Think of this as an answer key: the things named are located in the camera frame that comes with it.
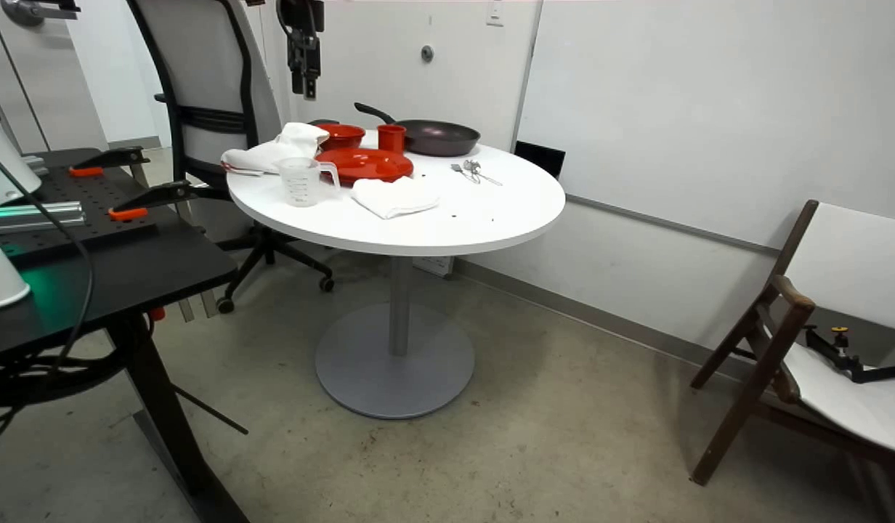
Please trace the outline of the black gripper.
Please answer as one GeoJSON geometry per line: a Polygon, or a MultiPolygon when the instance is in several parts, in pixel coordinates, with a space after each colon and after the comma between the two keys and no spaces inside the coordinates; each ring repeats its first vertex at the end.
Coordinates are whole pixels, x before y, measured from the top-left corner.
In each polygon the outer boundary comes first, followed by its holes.
{"type": "Polygon", "coordinates": [[[277,15],[288,39],[290,88],[313,98],[320,78],[320,33],[326,30],[323,0],[277,0],[277,15]]]}

